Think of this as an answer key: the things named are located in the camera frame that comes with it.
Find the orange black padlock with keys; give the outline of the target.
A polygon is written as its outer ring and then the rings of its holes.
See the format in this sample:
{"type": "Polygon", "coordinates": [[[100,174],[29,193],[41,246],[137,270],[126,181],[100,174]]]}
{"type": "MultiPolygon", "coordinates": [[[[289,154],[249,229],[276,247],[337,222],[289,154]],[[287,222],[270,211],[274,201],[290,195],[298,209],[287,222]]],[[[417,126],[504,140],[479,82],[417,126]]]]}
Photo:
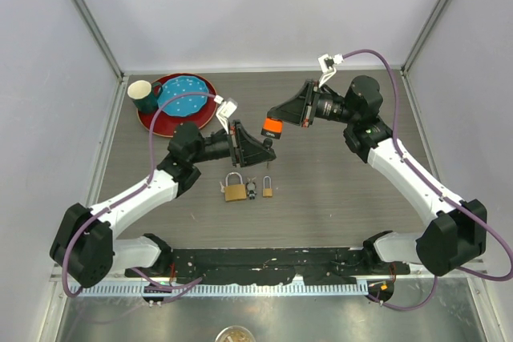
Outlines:
{"type": "Polygon", "coordinates": [[[267,139],[278,140],[281,138],[284,123],[279,119],[266,118],[261,128],[261,135],[267,139]]]}

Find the keys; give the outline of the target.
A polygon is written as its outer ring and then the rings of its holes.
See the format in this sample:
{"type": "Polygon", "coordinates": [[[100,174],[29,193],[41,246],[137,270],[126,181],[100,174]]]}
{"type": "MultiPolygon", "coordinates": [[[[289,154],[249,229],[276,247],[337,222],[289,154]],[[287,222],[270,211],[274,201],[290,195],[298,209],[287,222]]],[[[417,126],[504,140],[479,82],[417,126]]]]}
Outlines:
{"type": "Polygon", "coordinates": [[[256,178],[247,178],[245,188],[248,198],[254,200],[257,196],[256,178]]]}

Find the small brass long-shackle padlock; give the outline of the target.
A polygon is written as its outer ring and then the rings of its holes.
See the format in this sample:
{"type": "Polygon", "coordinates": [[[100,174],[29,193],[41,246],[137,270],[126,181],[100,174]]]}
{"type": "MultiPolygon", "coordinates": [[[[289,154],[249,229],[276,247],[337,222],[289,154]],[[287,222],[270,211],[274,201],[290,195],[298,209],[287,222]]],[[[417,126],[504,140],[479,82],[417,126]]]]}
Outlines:
{"type": "Polygon", "coordinates": [[[266,175],[262,179],[262,196],[264,198],[273,197],[272,179],[269,175],[266,175]]]}

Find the large brass padlock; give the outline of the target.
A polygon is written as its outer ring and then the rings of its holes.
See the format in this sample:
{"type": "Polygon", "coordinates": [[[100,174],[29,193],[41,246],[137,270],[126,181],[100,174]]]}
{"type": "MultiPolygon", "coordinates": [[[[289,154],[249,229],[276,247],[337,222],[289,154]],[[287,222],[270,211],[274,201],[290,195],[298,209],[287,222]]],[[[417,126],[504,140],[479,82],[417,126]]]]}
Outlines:
{"type": "Polygon", "coordinates": [[[239,172],[229,172],[224,182],[220,182],[220,191],[224,194],[226,202],[235,202],[247,199],[246,187],[239,172]]]}

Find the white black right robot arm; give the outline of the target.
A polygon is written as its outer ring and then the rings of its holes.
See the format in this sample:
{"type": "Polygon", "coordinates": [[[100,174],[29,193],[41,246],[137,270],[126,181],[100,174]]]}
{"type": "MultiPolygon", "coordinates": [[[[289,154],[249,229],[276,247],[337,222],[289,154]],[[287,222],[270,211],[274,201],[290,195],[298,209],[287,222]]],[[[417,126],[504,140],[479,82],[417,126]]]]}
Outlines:
{"type": "Polygon", "coordinates": [[[392,262],[421,264],[444,276],[482,255],[486,230],[479,225],[487,210],[449,191],[393,138],[379,115],[383,97],[378,82],[359,75],[345,95],[308,80],[291,99],[269,109],[267,120],[309,127],[314,119],[344,123],[347,147],[384,175],[407,199],[425,225],[423,233],[384,231],[364,242],[362,264],[378,274],[392,262]]]}

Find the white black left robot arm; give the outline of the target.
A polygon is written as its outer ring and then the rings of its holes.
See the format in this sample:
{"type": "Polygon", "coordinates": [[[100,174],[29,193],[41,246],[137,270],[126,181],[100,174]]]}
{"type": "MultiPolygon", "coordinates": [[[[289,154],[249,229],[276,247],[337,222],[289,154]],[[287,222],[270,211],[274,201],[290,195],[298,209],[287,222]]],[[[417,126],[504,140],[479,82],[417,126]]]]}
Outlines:
{"type": "Polygon", "coordinates": [[[164,276],[172,261],[171,248],[153,234],[120,239],[134,222],[157,207],[181,197],[200,177],[198,163],[229,159],[240,167],[271,162],[273,141],[251,136],[239,120],[228,130],[207,137],[195,123],[180,124],[168,144],[165,158],[136,185],[91,207],[70,206],[59,226],[49,255],[83,288],[91,288],[108,274],[144,268],[164,276]]]}

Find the blue dotted plate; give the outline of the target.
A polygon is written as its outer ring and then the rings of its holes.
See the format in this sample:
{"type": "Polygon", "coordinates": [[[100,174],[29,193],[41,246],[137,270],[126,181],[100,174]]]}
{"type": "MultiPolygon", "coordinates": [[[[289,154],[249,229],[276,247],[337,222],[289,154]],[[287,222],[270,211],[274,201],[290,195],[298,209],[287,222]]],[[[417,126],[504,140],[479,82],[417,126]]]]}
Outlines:
{"type": "Polygon", "coordinates": [[[157,103],[163,113],[176,118],[185,118],[198,113],[210,94],[208,84],[195,75],[180,75],[162,84],[157,103]]]}

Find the dark green mug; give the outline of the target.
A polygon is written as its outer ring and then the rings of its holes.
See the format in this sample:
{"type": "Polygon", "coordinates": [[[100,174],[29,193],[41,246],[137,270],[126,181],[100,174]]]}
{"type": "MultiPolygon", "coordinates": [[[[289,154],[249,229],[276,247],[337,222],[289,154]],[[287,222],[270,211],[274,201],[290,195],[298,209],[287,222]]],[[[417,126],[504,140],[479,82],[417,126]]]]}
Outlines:
{"type": "Polygon", "coordinates": [[[150,83],[138,80],[128,86],[127,96],[134,103],[138,112],[149,115],[159,109],[158,99],[162,91],[161,82],[150,83]]]}

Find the round metal object bottom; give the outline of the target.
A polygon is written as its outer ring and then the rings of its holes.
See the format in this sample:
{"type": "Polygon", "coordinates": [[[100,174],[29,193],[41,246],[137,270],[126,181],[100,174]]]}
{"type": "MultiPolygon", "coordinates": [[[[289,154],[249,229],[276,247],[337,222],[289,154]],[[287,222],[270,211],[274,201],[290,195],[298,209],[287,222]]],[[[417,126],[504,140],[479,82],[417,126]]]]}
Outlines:
{"type": "Polygon", "coordinates": [[[254,335],[245,327],[228,326],[220,331],[215,342],[255,342],[254,335]]]}

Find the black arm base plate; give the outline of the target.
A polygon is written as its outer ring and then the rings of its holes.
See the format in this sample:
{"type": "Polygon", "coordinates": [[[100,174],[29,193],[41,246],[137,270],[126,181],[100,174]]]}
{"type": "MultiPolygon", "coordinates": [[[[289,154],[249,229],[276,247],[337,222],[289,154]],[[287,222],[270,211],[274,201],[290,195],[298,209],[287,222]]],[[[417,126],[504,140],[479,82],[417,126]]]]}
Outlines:
{"type": "Polygon", "coordinates": [[[402,262],[379,262],[367,248],[175,249],[156,268],[141,268],[151,278],[186,284],[277,286],[301,276],[306,285],[354,283],[358,276],[408,275],[402,262]]]}

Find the aluminium frame rail front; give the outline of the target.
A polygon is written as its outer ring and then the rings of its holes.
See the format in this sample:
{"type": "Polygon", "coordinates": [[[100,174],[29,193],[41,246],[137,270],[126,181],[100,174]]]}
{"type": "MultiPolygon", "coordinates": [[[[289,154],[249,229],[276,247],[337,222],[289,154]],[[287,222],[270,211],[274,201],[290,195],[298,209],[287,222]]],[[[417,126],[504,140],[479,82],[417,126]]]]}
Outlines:
{"type": "MultiPolygon", "coordinates": [[[[428,270],[424,265],[414,264],[414,263],[407,263],[407,265],[410,269],[410,274],[413,274],[413,275],[431,274],[431,271],[428,270]]],[[[463,266],[460,266],[460,267],[450,270],[444,276],[448,277],[450,274],[456,274],[459,272],[466,273],[466,274],[471,274],[472,272],[478,272],[478,273],[485,274],[487,272],[487,268],[486,268],[486,265],[485,265],[483,259],[478,258],[478,259],[469,261],[468,263],[464,264],[463,266]]],[[[59,265],[54,264],[54,266],[51,270],[50,280],[60,280],[61,275],[62,275],[62,268],[59,265]]]]}

